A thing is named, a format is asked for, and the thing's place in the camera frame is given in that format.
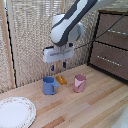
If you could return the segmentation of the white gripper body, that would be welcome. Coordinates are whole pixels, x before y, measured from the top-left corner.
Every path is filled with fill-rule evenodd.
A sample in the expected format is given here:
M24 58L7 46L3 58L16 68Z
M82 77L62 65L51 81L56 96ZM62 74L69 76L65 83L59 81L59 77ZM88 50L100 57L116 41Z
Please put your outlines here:
M67 44L57 48L51 46L43 50L43 61L45 63L52 63L59 60L71 58L73 55L74 55L73 44Z

